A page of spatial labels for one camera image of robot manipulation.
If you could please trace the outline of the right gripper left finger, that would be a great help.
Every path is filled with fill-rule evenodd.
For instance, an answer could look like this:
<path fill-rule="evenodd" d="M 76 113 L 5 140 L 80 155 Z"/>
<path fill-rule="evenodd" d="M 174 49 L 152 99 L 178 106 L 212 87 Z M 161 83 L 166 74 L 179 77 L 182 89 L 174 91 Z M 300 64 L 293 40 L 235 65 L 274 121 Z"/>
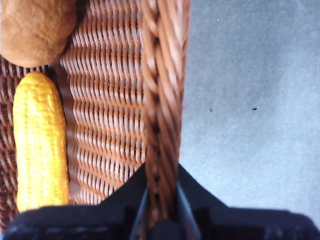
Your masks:
<path fill-rule="evenodd" d="M 146 240 L 146 174 L 142 165 L 97 205 L 47 206 L 20 213 L 5 240 Z"/>

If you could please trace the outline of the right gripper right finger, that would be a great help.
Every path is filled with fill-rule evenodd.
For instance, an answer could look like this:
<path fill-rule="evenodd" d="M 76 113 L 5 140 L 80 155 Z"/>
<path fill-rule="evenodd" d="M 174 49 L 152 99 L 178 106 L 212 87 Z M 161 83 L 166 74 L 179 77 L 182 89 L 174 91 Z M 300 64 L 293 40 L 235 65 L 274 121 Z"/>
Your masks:
<path fill-rule="evenodd" d="M 203 240 L 318 240 L 320 231 L 303 214 L 288 210 L 229 207 L 182 166 L 179 183 Z"/>

